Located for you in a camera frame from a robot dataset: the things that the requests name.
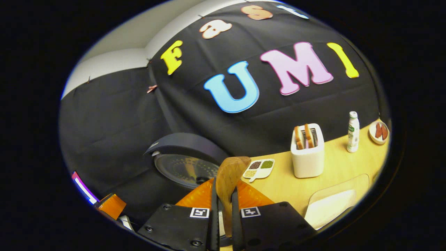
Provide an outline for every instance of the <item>white bottle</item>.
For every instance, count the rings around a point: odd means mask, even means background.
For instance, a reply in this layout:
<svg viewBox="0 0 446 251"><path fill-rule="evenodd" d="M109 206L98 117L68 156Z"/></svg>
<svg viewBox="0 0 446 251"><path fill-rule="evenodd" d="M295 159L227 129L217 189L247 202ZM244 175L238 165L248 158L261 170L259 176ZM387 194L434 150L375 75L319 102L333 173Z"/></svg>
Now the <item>white bottle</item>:
<svg viewBox="0 0 446 251"><path fill-rule="evenodd" d="M348 145L347 151L356 152L359 146L359 120L356 112L350 112L348 121Z"/></svg>

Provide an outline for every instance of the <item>toast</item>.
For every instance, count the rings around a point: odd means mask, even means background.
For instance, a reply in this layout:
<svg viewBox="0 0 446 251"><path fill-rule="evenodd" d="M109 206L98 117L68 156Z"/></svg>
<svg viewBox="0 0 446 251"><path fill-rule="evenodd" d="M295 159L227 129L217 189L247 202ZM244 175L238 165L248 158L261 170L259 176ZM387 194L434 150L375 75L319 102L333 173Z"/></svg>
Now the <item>toast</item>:
<svg viewBox="0 0 446 251"><path fill-rule="evenodd" d="M313 148L314 147L314 138L313 138L313 134L310 131L310 127L308 126L308 124L305 124L305 136L306 136L306 140L308 142L308 148Z"/></svg>
<svg viewBox="0 0 446 251"><path fill-rule="evenodd" d="M375 133L375 138L379 138L381 137L381 135L383 135L383 130L381 128L381 124L377 123L376 124L376 133Z"/></svg>
<svg viewBox="0 0 446 251"><path fill-rule="evenodd" d="M302 143L302 141L303 141L303 135L302 135L302 132L299 130L299 126L296 126L296 127L294 128L294 134L295 134L295 137L296 137L296 145L297 145L297 148L298 148L299 150L304 149L304 145L303 145L303 143Z"/></svg>
<svg viewBox="0 0 446 251"><path fill-rule="evenodd" d="M383 140L385 140L389 134L389 131L385 126L382 127Z"/></svg>

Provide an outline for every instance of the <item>wooden spatula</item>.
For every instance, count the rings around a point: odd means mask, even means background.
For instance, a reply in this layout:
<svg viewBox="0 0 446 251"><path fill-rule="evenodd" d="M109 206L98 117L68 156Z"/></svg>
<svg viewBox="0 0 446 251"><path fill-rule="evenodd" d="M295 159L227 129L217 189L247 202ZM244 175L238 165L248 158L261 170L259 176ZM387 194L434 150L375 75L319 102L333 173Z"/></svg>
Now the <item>wooden spatula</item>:
<svg viewBox="0 0 446 251"><path fill-rule="evenodd" d="M237 182L250 163L251 158L249 157L229 157L222 162L217 172L215 190L224 207L222 210L223 226L227 237L232 236L231 196Z"/></svg>

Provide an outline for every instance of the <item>blue letter u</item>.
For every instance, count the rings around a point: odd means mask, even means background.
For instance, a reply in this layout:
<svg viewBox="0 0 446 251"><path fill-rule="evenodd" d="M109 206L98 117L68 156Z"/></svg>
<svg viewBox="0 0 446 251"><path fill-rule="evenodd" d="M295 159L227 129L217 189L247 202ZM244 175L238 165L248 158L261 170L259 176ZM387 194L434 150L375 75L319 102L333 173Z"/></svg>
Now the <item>blue letter u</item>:
<svg viewBox="0 0 446 251"><path fill-rule="evenodd" d="M224 84L224 75L218 74L204 84L204 88L211 92L217 105L227 113L239 113L253 106L259 99L259 88L249 74L248 63L241 61L228 68L229 74L235 74L245 89L245 96L234 99Z"/></svg>

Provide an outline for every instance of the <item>letter m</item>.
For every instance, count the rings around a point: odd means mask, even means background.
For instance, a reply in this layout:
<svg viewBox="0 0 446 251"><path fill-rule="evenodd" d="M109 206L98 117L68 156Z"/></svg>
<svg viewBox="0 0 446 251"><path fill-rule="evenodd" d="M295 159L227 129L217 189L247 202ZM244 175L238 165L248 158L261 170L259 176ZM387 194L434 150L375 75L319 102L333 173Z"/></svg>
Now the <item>letter m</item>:
<svg viewBox="0 0 446 251"><path fill-rule="evenodd" d="M299 42L294 44L294 53L296 59L292 59L278 50L270 50L260 56L262 61L271 65L279 77L282 84L280 89L282 95L290 95L299 91L299 85L291 80L290 74L306 87L310 85L308 70L311 71L311 81L315 84L323 84L333 80L332 74L322 64L310 43Z"/></svg>

